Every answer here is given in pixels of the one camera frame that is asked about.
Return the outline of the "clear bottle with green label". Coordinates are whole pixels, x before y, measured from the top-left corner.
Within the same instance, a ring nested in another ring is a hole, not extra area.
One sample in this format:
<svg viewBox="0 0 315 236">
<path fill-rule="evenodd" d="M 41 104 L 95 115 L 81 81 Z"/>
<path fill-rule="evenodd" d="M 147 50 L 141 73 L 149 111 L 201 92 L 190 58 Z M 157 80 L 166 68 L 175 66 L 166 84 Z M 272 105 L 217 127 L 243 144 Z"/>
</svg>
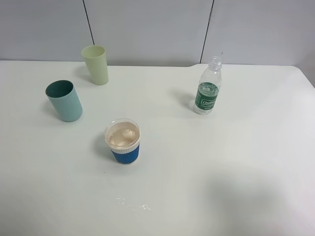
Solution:
<svg viewBox="0 0 315 236">
<path fill-rule="evenodd" d="M 213 110 L 222 83 L 221 68 L 221 57 L 213 56 L 198 83 L 193 106 L 195 113 L 207 115 Z"/>
</svg>

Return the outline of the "teal blue plastic cup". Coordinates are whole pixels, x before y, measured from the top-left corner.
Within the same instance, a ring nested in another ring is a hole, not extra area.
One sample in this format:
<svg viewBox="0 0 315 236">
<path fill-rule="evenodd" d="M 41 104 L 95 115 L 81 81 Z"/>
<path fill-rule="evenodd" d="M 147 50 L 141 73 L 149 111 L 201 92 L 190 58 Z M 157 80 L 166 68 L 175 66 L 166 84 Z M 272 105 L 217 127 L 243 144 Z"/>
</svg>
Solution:
<svg viewBox="0 0 315 236">
<path fill-rule="evenodd" d="M 55 81 L 46 88 L 45 94 L 62 121 L 73 122 L 81 117 L 83 108 L 71 81 Z"/>
</svg>

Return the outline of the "blue sleeved paper cup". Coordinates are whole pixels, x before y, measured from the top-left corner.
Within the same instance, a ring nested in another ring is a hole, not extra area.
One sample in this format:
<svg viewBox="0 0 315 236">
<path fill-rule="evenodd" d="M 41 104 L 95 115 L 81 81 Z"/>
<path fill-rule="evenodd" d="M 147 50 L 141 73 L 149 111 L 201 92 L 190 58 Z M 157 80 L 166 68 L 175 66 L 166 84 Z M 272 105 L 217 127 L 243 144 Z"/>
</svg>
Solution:
<svg viewBox="0 0 315 236">
<path fill-rule="evenodd" d="M 120 118 L 109 123 L 104 139 L 115 159 L 124 165 L 135 162 L 140 150 L 141 131 L 136 122 Z"/>
</svg>

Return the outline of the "pale yellow-green plastic cup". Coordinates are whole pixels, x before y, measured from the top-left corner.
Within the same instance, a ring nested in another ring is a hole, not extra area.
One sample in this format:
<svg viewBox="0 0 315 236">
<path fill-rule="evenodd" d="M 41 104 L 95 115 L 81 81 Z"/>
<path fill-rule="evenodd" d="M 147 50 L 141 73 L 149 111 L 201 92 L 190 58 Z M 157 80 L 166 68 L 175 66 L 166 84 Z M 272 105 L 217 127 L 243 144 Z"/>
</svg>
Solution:
<svg viewBox="0 0 315 236">
<path fill-rule="evenodd" d="M 81 51 L 90 77 L 95 85 L 108 83 L 106 50 L 99 45 L 91 45 Z"/>
</svg>

